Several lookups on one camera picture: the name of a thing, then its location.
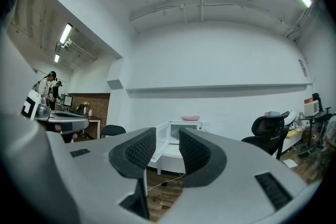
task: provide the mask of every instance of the pink plate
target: pink plate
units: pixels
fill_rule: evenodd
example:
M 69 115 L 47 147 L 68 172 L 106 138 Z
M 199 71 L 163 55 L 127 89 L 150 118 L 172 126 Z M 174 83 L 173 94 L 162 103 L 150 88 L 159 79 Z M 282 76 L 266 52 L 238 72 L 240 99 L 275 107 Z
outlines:
M 184 121 L 198 121 L 200 119 L 199 116 L 189 116 L 189 117 L 181 117 Z

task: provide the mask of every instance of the floor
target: floor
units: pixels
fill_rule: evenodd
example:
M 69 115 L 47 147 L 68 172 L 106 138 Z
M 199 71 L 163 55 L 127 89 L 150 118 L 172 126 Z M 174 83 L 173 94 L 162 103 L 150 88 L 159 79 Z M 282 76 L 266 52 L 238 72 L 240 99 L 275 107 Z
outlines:
M 326 170 L 325 165 L 320 164 L 320 150 L 317 149 L 309 156 L 300 158 L 298 152 L 301 144 L 292 147 L 288 152 L 283 154 L 280 158 L 281 161 L 286 159 L 292 159 L 298 166 L 293 167 L 292 170 L 297 173 L 307 184 L 314 183 L 323 178 Z M 176 176 L 164 175 L 158 176 L 156 172 L 147 171 L 147 186 L 150 189 L 166 180 L 171 180 Z M 163 215 L 170 209 L 175 203 L 178 197 L 182 193 L 181 179 L 168 182 L 166 187 L 159 186 L 151 189 L 148 192 L 147 202 L 150 212 L 150 220 L 158 221 Z

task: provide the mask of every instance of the paper on floor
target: paper on floor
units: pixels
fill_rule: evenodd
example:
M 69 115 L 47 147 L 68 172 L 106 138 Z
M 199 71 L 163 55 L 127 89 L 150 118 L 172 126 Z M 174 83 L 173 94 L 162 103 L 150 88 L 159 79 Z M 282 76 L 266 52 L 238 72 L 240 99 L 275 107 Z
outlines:
M 286 159 L 283 161 L 284 164 L 288 166 L 288 168 L 293 168 L 298 166 L 292 159 Z

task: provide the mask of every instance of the brick wall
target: brick wall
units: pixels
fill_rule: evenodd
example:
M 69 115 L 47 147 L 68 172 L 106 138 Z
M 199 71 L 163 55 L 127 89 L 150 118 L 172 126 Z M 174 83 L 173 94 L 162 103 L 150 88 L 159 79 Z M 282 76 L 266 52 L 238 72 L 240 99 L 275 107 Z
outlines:
M 106 126 L 110 94 L 71 93 L 69 95 L 73 97 L 72 99 L 73 110 L 75 110 L 80 104 L 83 104 L 85 101 L 89 102 L 86 114 L 88 114 L 89 110 L 92 109 L 93 116 L 96 116 L 101 119 L 100 121 L 100 133 L 101 133 L 103 128 Z M 97 138 L 97 124 L 95 122 L 90 123 L 89 127 L 86 128 L 85 132 L 91 135 L 93 138 Z

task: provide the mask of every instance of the microwave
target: microwave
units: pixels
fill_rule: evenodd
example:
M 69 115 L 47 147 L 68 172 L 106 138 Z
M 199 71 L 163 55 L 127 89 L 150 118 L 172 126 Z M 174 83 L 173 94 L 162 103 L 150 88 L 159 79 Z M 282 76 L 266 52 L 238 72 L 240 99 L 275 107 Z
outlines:
M 305 116 L 315 116 L 317 113 L 319 113 L 319 101 L 315 100 L 308 104 L 304 104 L 305 107 Z

